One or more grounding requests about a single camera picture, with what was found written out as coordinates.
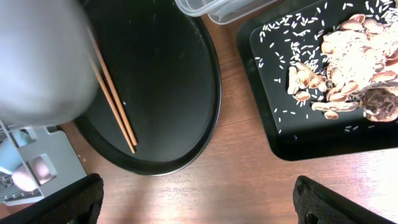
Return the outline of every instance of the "chopstick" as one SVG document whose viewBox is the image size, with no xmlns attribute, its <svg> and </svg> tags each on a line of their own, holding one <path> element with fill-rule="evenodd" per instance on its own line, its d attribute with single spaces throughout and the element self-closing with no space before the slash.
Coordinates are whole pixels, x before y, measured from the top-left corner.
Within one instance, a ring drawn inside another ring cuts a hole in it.
<svg viewBox="0 0 398 224">
<path fill-rule="evenodd" d="M 97 65 L 94 63 L 94 61 L 93 61 L 92 58 L 90 58 L 90 63 L 91 63 L 91 67 L 92 67 L 93 70 L 94 70 L 95 76 L 97 77 L 97 80 L 98 80 L 98 82 L 99 82 L 99 85 L 101 86 L 101 89 L 102 89 L 102 91 L 104 92 L 105 97 L 106 97 L 106 99 L 107 99 L 107 101 L 108 101 L 108 103 L 109 103 L 109 105 L 110 105 L 110 107 L 111 107 L 111 109 L 112 109 L 113 115 L 115 116 L 116 121 L 118 122 L 118 124 L 119 124 L 119 126 L 120 126 L 120 129 L 122 130 L 122 133 L 123 133 L 123 135 L 124 135 L 124 138 L 126 139 L 127 144 L 129 145 L 131 152 L 134 154 L 134 153 L 136 153 L 136 150 L 134 149 L 134 147 L 133 147 L 132 144 L 131 144 L 130 138 L 129 138 L 129 136 L 127 135 L 126 129 L 124 128 L 123 122 L 122 122 L 122 120 L 120 119 L 119 113 L 118 113 L 118 111 L 117 111 L 115 105 L 113 104 L 112 97 L 111 97 L 111 95 L 109 94 L 108 89 L 106 88 L 105 82 L 104 82 L 104 80 L 103 80 L 102 77 L 101 77 L 100 71 L 98 70 L 98 67 L 97 67 Z"/>
<path fill-rule="evenodd" d="M 122 103 L 120 102 L 120 98 L 118 96 L 118 93 L 117 93 L 117 91 L 116 91 L 116 89 L 115 89 L 115 87 L 113 85 L 111 75 L 109 74 L 108 68 L 106 67 L 104 58 L 101 55 L 100 48 L 98 48 L 98 45 L 96 44 L 96 42 L 95 42 L 95 40 L 93 39 L 92 36 L 91 36 L 91 39 L 93 41 L 95 54 L 98 57 L 99 64 L 101 65 L 102 71 L 104 72 L 106 82 L 108 83 L 109 88 L 111 89 L 111 93 L 112 93 L 112 96 L 113 96 L 113 98 L 114 98 L 114 100 L 116 102 L 116 106 L 118 107 L 120 115 L 122 116 L 123 123 L 126 126 L 127 133 L 129 134 L 129 137 L 130 137 L 130 139 L 132 141 L 132 145 L 136 146 L 137 145 L 136 137 L 134 136 L 134 133 L 132 132 L 129 120 L 127 119 L 127 116 L 126 116 L 126 114 L 125 114 L 125 112 L 123 110 Z"/>
</svg>

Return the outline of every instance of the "pile of peanut shells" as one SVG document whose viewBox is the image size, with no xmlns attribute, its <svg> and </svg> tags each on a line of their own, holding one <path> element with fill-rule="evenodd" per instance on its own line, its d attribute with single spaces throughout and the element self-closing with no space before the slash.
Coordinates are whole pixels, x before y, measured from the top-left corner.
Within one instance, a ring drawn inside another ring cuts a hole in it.
<svg viewBox="0 0 398 224">
<path fill-rule="evenodd" d="M 338 112 L 359 107 L 364 107 L 364 116 L 373 121 L 397 118 L 398 105 L 394 111 L 388 108 L 388 118 L 374 119 L 378 114 L 368 114 L 362 97 L 375 88 L 398 86 L 398 23 L 380 24 L 364 14 L 355 14 L 337 31 L 323 36 L 321 49 L 328 57 L 327 68 L 315 73 L 297 62 L 289 68 L 288 94 L 305 102 L 311 96 L 303 90 L 318 88 L 326 97 L 313 102 L 312 110 L 323 111 L 326 119 L 338 119 Z M 369 93 L 366 99 L 372 99 Z"/>
</svg>

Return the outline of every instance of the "black rectangular tray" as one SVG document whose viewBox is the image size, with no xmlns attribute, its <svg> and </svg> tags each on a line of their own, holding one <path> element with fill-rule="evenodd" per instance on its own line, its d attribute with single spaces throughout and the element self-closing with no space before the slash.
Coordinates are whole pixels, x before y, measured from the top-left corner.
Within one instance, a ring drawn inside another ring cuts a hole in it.
<svg viewBox="0 0 398 224">
<path fill-rule="evenodd" d="M 376 1 L 369 0 L 369 5 L 374 10 L 374 17 L 376 14 L 381 17 L 385 11 L 378 11 L 375 7 Z M 346 6 L 343 10 L 344 3 L 351 3 L 352 6 Z M 303 27 L 300 19 L 295 29 L 280 23 L 275 24 L 288 14 L 292 16 L 290 22 L 297 22 L 298 13 L 304 17 L 317 17 L 318 20 Z M 291 42 L 299 42 L 300 47 L 313 45 L 314 47 L 309 49 L 312 52 L 322 44 L 322 36 L 316 40 L 314 35 L 322 29 L 324 34 L 332 32 L 333 27 L 337 27 L 356 13 L 372 14 L 362 0 L 286 0 L 245 22 L 240 28 L 237 43 L 241 60 L 259 108 L 269 145 L 274 154 L 281 159 L 296 161 L 398 146 L 398 125 L 395 121 L 372 123 L 363 117 L 361 108 L 350 113 L 339 113 L 340 117 L 337 120 L 327 120 L 322 112 L 312 111 L 310 102 L 307 101 L 305 106 L 300 107 L 296 105 L 297 101 L 287 94 L 287 77 L 292 56 Z M 266 24 L 275 24 L 274 27 L 280 28 L 265 32 L 264 37 L 260 33 Z M 305 29 L 309 32 L 304 37 L 292 34 L 293 31 L 300 33 Z M 320 52 L 318 49 L 315 56 L 319 59 L 317 71 L 325 66 Z M 308 58 L 309 54 L 303 55 L 301 61 Z M 314 90 L 309 91 L 310 94 L 315 94 Z"/>
</svg>

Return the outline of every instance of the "black object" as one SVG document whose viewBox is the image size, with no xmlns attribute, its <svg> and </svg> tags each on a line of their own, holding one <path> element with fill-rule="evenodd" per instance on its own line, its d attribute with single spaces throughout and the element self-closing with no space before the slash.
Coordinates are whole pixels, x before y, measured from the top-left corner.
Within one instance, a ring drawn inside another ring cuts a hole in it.
<svg viewBox="0 0 398 224">
<path fill-rule="evenodd" d="M 0 224 L 94 224 L 100 215 L 104 183 L 98 174 L 65 187 L 33 205 L 0 220 Z"/>
<path fill-rule="evenodd" d="M 142 175 L 194 161 L 215 130 L 221 105 L 217 54 L 204 23 L 174 1 L 84 3 L 138 140 L 133 155 L 101 90 L 75 120 L 103 157 Z"/>
<path fill-rule="evenodd" d="M 333 26 L 337 27 L 356 13 L 371 14 L 367 11 L 364 1 L 350 2 L 353 3 L 353 7 L 346 6 L 345 10 L 342 10 L 345 3 L 342 0 L 286 0 L 265 14 L 245 22 L 239 30 L 239 53 L 256 98 L 268 142 L 274 154 L 282 159 L 296 161 L 398 146 L 398 138 L 395 138 L 397 131 L 395 122 L 372 123 L 363 117 L 361 109 L 350 113 L 339 113 L 340 117 L 337 120 L 327 120 L 322 112 L 312 111 L 310 102 L 307 101 L 307 104 L 301 108 L 300 105 L 296 105 L 297 101 L 287 94 L 288 69 L 292 56 L 291 43 L 299 42 L 299 49 L 304 45 L 313 45 L 301 50 L 300 59 L 303 62 L 308 60 L 313 50 L 322 43 L 322 36 L 318 37 L 318 40 L 314 37 L 318 31 L 324 29 L 324 34 L 331 32 Z M 379 9 L 374 7 L 375 4 L 376 0 L 369 1 L 375 14 L 379 16 L 384 14 L 385 11 L 378 12 Z M 301 13 L 302 17 L 309 20 L 312 20 L 312 17 L 317 17 L 318 20 L 311 24 L 307 23 L 304 27 L 301 25 L 302 19 L 297 20 L 297 13 Z M 280 21 L 282 16 L 287 14 L 292 16 L 290 26 L 281 24 L 280 29 L 265 32 L 266 37 L 263 37 L 261 42 L 260 33 L 263 25 L 273 24 L 275 20 Z M 293 21 L 298 22 L 294 29 L 291 26 Z M 303 30 L 309 30 L 303 37 L 296 37 L 293 34 L 293 32 L 299 34 Z M 302 55 L 307 50 L 310 51 L 309 54 Z M 276 52 L 284 56 L 282 60 L 285 63 L 280 61 Z M 318 70 L 324 67 L 322 58 L 315 58 L 319 59 Z M 315 90 L 310 90 L 310 94 L 314 95 Z"/>
<path fill-rule="evenodd" d="M 299 224 L 394 224 L 306 176 L 297 178 L 293 202 Z"/>
</svg>

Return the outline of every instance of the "wooden surface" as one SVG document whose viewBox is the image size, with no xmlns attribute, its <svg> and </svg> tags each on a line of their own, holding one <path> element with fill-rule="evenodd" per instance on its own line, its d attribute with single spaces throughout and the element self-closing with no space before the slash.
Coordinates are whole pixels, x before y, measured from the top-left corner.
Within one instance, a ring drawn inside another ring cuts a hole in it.
<svg viewBox="0 0 398 224">
<path fill-rule="evenodd" d="M 292 191 L 299 175 L 398 222 L 398 149 L 298 162 L 277 158 L 236 48 L 243 21 L 218 26 L 203 19 L 220 60 L 223 101 L 215 135 L 193 164 L 171 175 L 139 176 L 103 159 L 73 123 L 62 126 L 87 173 L 104 179 L 98 223 L 297 223 Z"/>
</svg>

